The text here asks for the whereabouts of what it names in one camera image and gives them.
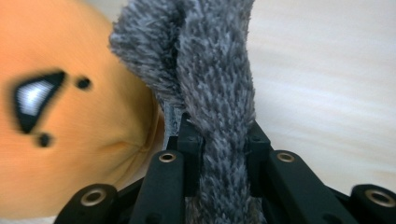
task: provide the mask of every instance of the orange fabric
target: orange fabric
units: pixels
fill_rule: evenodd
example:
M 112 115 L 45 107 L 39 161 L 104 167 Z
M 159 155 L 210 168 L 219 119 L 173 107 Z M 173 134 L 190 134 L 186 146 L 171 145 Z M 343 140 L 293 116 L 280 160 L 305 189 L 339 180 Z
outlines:
M 77 0 L 0 0 L 0 217 L 56 215 L 93 183 L 120 188 L 150 151 L 158 106 L 108 49 L 111 23 Z M 12 90 L 66 72 L 31 133 L 17 125 Z M 81 77 L 92 85 L 76 87 Z M 53 137 L 37 144 L 40 133 Z

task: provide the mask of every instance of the plush toy eye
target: plush toy eye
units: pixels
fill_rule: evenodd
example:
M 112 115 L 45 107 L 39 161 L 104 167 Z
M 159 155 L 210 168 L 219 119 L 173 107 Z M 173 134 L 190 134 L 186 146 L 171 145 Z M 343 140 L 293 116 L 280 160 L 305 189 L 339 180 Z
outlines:
M 57 71 L 23 81 L 14 90 L 14 106 L 18 123 L 24 133 L 37 124 L 44 108 L 64 82 L 65 73 Z
M 81 90 L 87 90 L 91 86 L 91 81 L 87 77 L 81 77 L 76 82 L 76 86 Z
M 51 136 L 48 133 L 42 133 L 38 136 L 38 144 L 41 147 L 49 147 L 51 144 Z

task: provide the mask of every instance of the gray fuzzy fabric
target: gray fuzzy fabric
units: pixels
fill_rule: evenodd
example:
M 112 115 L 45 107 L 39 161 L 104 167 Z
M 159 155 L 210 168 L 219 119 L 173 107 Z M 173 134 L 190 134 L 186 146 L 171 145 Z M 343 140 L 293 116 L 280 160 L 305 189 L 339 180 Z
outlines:
M 178 116 L 187 111 L 205 139 L 200 188 L 187 199 L 187 223 L 265 223 L 261 201 L 249 196 L 244 151 L 255 118 L 246 50 L 252 4 L 134 0 L 110 37 L 113 52 L 162 102 L 165 136 L 177 132 Z

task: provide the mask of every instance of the metal screw hole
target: metal screw hole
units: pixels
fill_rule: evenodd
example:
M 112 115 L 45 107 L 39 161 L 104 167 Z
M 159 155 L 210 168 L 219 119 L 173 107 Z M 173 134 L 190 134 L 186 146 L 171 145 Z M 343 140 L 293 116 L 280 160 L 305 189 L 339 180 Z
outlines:
M 379 204 L 384 207 L 396 206 L 395 199 L 391 198 L 387 193 L 377 189 L 367 189 L 364 194 L 373 203 Z
M 81 198 L 81 204 L 87 207 L 97 205 L 106 198 L 106 191 L 103 189 L 91 189 Z
M 286 152 L 280 152 L 276 156 L 280 161 L 284 161 L 284 162 L 294 162 L 295 160 L 292 155 Z
M 171 162 L 176 159 L 176 155 L 173 153 L 165 153 L 160 156 L 161 162 Z

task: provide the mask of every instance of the orange plush toy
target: orange plush toy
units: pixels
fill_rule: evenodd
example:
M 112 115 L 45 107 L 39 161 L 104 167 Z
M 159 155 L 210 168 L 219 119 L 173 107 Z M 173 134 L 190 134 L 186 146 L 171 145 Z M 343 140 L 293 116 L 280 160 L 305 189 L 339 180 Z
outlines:
M 93 183 L 122 188 L 162 147 L 150 89 L 78 0 L 0 0 L 0 217 L 54 216 Z

